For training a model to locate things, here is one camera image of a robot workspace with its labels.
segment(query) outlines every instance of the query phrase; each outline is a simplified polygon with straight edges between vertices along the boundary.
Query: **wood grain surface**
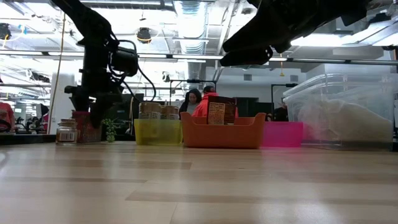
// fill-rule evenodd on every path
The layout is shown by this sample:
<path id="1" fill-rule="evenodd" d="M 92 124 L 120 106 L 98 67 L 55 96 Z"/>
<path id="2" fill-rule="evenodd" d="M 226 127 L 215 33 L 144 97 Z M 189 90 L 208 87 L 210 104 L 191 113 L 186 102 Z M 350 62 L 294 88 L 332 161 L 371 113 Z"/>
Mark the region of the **wood grain surface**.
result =
<path id="1" fill-rule="evenodd" d="M 398 154 L 0 146 L 0 223 L 398 223 Z"/>

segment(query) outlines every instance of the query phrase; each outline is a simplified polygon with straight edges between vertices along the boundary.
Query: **ceiling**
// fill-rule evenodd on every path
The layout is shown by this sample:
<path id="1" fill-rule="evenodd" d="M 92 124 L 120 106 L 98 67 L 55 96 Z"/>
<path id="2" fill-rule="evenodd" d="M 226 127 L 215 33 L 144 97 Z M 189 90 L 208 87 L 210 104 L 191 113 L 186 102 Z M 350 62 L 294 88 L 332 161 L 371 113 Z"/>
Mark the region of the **ceiling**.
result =
<path id="1" fill-rule="evenodd" d="M 396 18 L 396 5 L 392 5 L 392 0 L 375 0 L 378 9 L 369 11 L 368 17 L 352 26 L 344 27 L 341 19 L 337 19 L 319 28 L 315 33 L 335 34 L 336 31 L 348 31 L 352 34 L 359 33 L 365 29 L 367 21 L 376 13 L 383 10 Z M 173 2 L 164 1 L 164 6 L 160 7 L 160 1 L 102 1 L 84 0 L 87 6 L 104 16 L 111 24 L 113 32 L 119 39 L 132 40 L 137 44 L 139 53 L 147 54 L 183 54 L 181 29 L 191 29 L 192 32 L 198 28 L 196 23 L 187 24 L 178 17 L 173 10 Z M 221 45 L 231 37 L 236 31 L 242 28 L 252 19 L 257 9 L 246 1 L 217 0 L 207 1 L 206 16 L 198 22 L 205 25 L 205 34 L 202 39 L 206 40 L 204 54 L 219 55 L 223 54 Z M 0 23 L 10 24 L 12 41 L 0 40 L 0 49 L 3 50 L 36 50 L 58 52 L 61 46 L 62 37 L 62 18 L 63 14 L 58 7 L 54 6 L 49 0 L 25 0 L 25 1 L 1 1 L 0 0 Z M 397 26 L 393 26 L 389 34 L 397 33 Z M 136 33 L 140 27 L 149 27 L 152 35 L 152 42 L 142 44 L 137 41 Z M 67 18 L 65 23 L 65 38 L 63 50 L 67 52 L 82 52 L 83 48 L 76 45 L 82 39 L 74 23 Z M 351 44 L 350 47 L 309 47 L 293 46 L 286 51 L 284 57 L 308 57 L 308 58 L 351 58 L 351 59 L 377 59 L 383 56 L 383 49 L 371 44 Z M 122 47 L 131 47 L 128 43 L 123 43 Z M 79 80 L 78 69 L 81 67 L 82 60 L 70 61 L 62 66 L 64 72 L 74 72 L 76 80 Z M 163 82 L 164 72 L 170 74 L 173 79 L 186 79 L 189 77 L 188 62 L 180 60 L 173 62 L 159 62 L 147 60 L 141 61 L 141 66 L 150 79 L 159 87 L 168 87 L 169 84 Z M 58 62 L 56 58 L 20 58 L 2 57 L 0 58 L 1 76 L 7 76 L 8 82 L 46 84 L 40 81 L 31 80 L 26 76 L 26 70 L 41 73 L 51 79 L 56 71 Z M 214 67 L 214 61 L 203 63 L 202 67 Z M 284 63 L 283 67 L 292 74 L 305 76 L 305 72 L 313 68 L 314 65 L 304 63 Z M 249 73 L 253 78 L 258 77 L 256 84 L 284 82 L 287 77 L 280 77 L 280 63 L 271 62 L 269 65 L 250 68 Z M 220 83 L 242 84 L 241 75 L 245 73 L 240 68 L 228 68 L 220 78 Z M 143 80 L 140 75 L 128 78 L 127 82 L 132 86 L 148 86 L 148 82 Z M 36 89 L 36 94 L 42 96 L 42 90 Z"/>

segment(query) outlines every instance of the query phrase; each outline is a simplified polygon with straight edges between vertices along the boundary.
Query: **orange basket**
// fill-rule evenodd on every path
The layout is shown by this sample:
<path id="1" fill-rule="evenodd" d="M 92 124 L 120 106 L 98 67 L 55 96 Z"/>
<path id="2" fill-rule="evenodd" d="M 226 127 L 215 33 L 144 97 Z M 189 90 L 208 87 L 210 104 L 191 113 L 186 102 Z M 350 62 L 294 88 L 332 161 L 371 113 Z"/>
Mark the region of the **orange basket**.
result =
<path id="1" fill-rule="evenodd" d="M 234 125 L 209 125 L 206 117 L 181 113 L 184 146 L 257 149 L 261 146 L 265 113 L 255 118 L 236 118 Z"/>

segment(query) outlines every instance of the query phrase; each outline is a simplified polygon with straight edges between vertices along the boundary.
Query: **small plant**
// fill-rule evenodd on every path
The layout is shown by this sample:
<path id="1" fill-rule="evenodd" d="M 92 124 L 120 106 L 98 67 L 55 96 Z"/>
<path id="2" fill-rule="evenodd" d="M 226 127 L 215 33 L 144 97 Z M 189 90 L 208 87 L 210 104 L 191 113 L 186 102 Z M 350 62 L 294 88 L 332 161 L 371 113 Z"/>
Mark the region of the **small plant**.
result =
<path id="1" fill-rule="evenodd" d="M 114 142 L 114 136 L 116 135 L 115 125 L 111 119 L 104 119 L 102 123 L 106 125 L 106 140 L 108 142 Z"/>

